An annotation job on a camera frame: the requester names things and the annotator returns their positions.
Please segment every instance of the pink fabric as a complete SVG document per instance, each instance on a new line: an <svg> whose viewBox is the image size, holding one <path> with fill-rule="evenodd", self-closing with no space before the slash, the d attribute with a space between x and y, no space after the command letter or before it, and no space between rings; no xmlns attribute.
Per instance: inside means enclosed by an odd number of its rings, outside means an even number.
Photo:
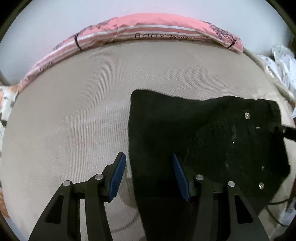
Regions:
<svg viewBox="0 0 296 241"><path fill-rule="evenodd" d="M58 44L21 79L18 91L22 92L44 70L80 52L75 37L82 50L113 41L137 39L214 40L237 52L244 49L240 38L208 22L173 14L132 14L91 25Z"/></svg>

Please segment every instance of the black fabric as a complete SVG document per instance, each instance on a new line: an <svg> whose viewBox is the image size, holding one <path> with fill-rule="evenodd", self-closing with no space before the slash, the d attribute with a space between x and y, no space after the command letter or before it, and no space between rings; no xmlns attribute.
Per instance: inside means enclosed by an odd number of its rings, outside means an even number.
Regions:
<svg viewBox="0 0 296 241"><path fill-rule="evenodd" d="M194 207L178 189L174 153L211 181L234 181L259 213L290 172L283 139L269 131L271 123L281 123L274 101L233 96L198 101L134 91L129 158L147 239L184 240L191 223Z"/></svg>

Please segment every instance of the metal pin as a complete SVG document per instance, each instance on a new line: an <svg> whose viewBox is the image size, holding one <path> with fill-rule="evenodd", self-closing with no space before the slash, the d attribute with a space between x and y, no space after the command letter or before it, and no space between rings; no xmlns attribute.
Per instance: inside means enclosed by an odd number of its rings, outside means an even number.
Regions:
<svg viewBox="0 0 296 241"><path fill-rule="evenodd" d="M203 180L203 175L197 174L197 175L195 175L195 179L201 181L201 180Z"/></svg>
<svg viewBox="0 0 296 241"><path fill-rule="evenodd" d="M259 188L264 189L264 183L259 183Z"/></svg>
<svg viewBox="0 0 296 241"><path fill-rule="evenodd" d="M63 186L64 186L64 187L67 187L67 186L69 186L70 184L71 184L71 182L70 182L69 180L63 182Z"/></svg>
<svg viewBox="0 0 296 241"><path fill-rule="evenodd" d="M244 116L245 116L245 118L248 120L248 119L250 119L250 114L248 113L248 112L246 112L245 114L244 114Z"/></svg>
<svg viewBox="0 0 296 241"><path fill-rule="evenodd" d="M94 178L97 180L102 180L104 178L104 176L102 174L97 174L97 175L95 175Z"/></svg>
<svg viewBox="0 0 296 241"><path fill-rule="evenodd" d="M230 186L232 188L235 187L235 182L233 182L233 181L229 181L227 184L228 184L228 186Z"/></svg>

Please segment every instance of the beige fabric surface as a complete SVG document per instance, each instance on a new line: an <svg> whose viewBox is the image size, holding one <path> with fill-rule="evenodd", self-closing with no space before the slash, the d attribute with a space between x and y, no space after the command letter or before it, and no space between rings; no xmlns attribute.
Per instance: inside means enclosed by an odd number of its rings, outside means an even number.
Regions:
<svg viewBox="0 0 296 241"><path fill-rule="evenodd" d="M130 95L138 88L206 100L225 95L278 102L282 121L294 125L287 101L264 71L243 53L188 41L130 41L71 57L41 74L20 94L9 118L2 151L1 181L10 217L29 237L40 214L64 180L88 180L127 155L128 167L107 217L114 241L145 240L128 159ZM286 141L295 177L295 143ZM278 215L278 207L273 207ZM261 221L271 235L275 224ZM87 240L81 210L82 240Z"/></svg>

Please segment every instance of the blue gripper pad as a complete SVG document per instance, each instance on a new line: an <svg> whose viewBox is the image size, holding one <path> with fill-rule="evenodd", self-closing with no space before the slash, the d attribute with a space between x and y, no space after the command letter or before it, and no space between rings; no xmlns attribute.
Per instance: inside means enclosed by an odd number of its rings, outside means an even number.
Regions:
<svg viewBox="0 0 296 241"><path fill-rule="evenodd" d="M186 202L189 202L190 195L189 195L189 189L188 189L188 181L185 177L184 171L180 165L180 162L174 154L173 156L173 169L175 172L175 176L177 178L178 186L181 192L182 197L185 199Z"/></svg>
<svg viewBox="0 0 296 241"><path fill-rule="evenodd" d="M121 158L116 166L116 169L110 181L109 198L111 200L114 197L116 197L118 193L119 185L121 183L121 179L122 179L125 168L126 168L126 156L124 153L122 153Z"/></svg>

